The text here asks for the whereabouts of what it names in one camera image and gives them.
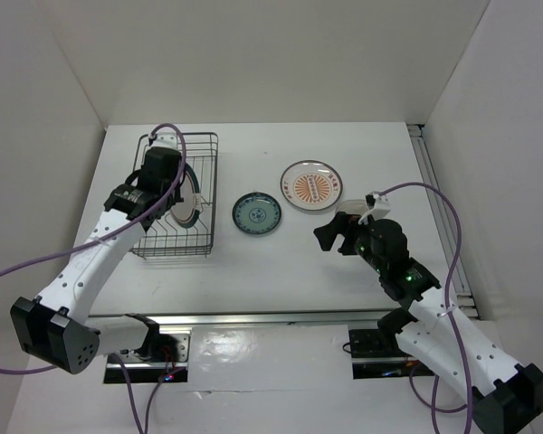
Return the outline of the teal red rimmed plate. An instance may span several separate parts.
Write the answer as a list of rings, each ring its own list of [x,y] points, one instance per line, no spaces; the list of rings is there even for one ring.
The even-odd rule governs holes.
[[[180,201],[174,204],[169,212],[179,226],[189,229],[195,225],[203,211],[199,181],[189,164],[186,164],[185,176],[179,192]]]

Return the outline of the orange sunburst white plate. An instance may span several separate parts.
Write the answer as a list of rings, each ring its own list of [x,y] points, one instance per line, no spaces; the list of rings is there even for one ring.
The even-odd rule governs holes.
[[[291,205],[303,211],[319,212],[339,201],[343,182],[332,166],[317,160],[301,160],[283,171],[280,188]]]

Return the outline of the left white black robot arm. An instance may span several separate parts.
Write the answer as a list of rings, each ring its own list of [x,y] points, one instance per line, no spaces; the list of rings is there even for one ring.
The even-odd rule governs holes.
[[[91,246],[73,253],[54,281],[34,299],[19,297],[10,309],[22,350],[67,373],[84,371],[98,355],[131,352],[141,361],[175,350],[174,339],[140,314],[90,320],[91,308],[115,268],[152,224],[176,203],[186,153],[168,147],[147,151],[143,165],[116,187],[92,230]]]

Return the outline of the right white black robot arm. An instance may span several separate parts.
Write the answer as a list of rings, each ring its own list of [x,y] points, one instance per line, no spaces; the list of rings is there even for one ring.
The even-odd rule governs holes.
[[[422,362],[464,401],[484,433],[518,433],[543,412],[543,372],[501,350],[445,296],[439,280],[411,258],[402,227],[392,220],[337,212],[314,230],[320,248],[358,255],[399,307],[381,318],[376,342]]]

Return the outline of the blue floral small plate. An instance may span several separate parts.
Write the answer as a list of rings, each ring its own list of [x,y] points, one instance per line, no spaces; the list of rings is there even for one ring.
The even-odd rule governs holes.
[[[233,205],[233,223],[241,232],[263,236],[280,225],[282,209],[278,201],[263,192],[247,193]]]

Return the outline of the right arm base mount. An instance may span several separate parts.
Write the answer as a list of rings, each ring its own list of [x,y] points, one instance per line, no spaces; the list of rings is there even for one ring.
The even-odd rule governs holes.
[[[414,318],[401,307],[376,322],[375,328],[351,329],[342,350],[349,354],[354,380],[432,376],[413,356],[402,352],[395,340]]]

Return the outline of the aluminium side rail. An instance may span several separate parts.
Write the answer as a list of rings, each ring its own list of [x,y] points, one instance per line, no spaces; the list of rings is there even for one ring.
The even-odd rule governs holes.
[[[424,141],[424,126],[419,124],[407,125],[407,131],[423,182],[441,190],[433,169],[432,159]],[[443,252],[448,265],[451,265],[457,241],[457,231],[453,214],[438,194],[429,190],[426,193],[433,211],[435,225],[440,235]],[[456,268],[452,274],[451,288],[463,313],[472,320],[480,320],[481,317],[469,285],[469,280],[460,259],[457,260]]]

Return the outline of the aluminium front rail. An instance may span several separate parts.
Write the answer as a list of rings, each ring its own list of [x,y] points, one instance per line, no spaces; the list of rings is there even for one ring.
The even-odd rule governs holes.
[[[390,312],[391,309],[356,309],[222,314],[145,314],[145,316],[164,326],[295,326],[331,323],[348,325],[370,323],[376,322]]]

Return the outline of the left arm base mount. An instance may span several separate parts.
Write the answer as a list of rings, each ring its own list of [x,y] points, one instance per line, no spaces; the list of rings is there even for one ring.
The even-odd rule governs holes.
[[[191,331],[172,329],[140,314],[126,314],[120,320],[136,323],[134,347],[119,349],[118,359],[125,365],[130,381],[135,384],[155,383],[164,377],[166,383],[188,381]]]

